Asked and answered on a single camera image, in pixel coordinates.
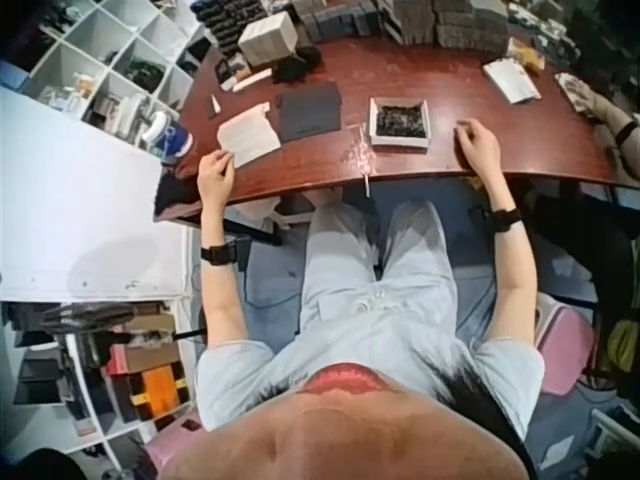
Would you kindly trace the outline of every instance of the another person's arm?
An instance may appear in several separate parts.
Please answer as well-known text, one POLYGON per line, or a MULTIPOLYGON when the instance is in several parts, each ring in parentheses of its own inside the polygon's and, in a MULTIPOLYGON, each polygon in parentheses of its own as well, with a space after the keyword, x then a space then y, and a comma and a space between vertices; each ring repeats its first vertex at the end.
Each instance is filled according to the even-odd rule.
MULTIPOLYGON (((215 151, 200 161, 198 189, 202 199, 202 247, 222 246, 224 210, 233 188, 233 155, 215 151)), ((202 304, 207 319, 208 347, 246 340, 247 325, 233 265, 201 265, 202 304)))
MULTIPOLYGON (((569 84, 569 89, 578 96, 577 102, 586 107, 603 122, 615 137, 634 120, 621 108, 618 108, 602 95, 597 94, 589 86, 577 80, 569 84)), ((640 128, 636 127, 620 145, 622 162, 630 176, 640 179, 640 128)))
MULTIPOLYGON (((492 211, 513 210, 515 202, 500 168, 495 135, 475 119, 460 122, 456 133, 467 161, 487 190, 492 211)), ((522 222, 495 235, 495 255, 497 298, 489 338, 533 345, 538 278, 522 222)))

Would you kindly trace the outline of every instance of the pink stool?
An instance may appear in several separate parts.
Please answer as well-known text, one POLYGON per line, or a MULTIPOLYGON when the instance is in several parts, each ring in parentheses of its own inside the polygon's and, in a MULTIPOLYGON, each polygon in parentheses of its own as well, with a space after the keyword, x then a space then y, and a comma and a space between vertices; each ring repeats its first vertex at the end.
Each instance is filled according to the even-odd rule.
POLYGON ((594 341, 593 327, 582 314, 538 293, 535 345, 545 362, 543 392, 569 393, 589 361, 594 341))

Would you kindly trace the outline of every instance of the bottle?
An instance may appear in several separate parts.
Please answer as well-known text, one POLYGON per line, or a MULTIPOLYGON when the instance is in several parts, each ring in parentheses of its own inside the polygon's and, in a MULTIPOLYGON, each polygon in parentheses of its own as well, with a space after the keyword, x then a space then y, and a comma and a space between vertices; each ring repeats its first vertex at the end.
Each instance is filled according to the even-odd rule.
POLYGON ((193 135, 162 111, 151 115, 149 122, 142 140, 155 149, 163 166, 174 167, 194 147, 193 135))

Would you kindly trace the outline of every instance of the white box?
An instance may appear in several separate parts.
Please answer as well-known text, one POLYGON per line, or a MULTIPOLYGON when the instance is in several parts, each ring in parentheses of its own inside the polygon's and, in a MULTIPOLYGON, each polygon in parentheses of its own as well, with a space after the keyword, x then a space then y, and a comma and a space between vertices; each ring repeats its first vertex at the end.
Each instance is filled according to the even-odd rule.
POLYGON ((427 101, 421 98, 372 97, 369 100, 369 136, 371 145, 397 145, 402 147, 428 148, 431 143, 431 122, 427 101), (415 107, 421 106, 422 122, 426 137, 387 137, 376 134, 378 111, 380 107, 415 107))
POLYGON ((250 23, 238 39, 238 47, 253 66, 291 55, 296 43, 298 33, 287 12, 250 23))

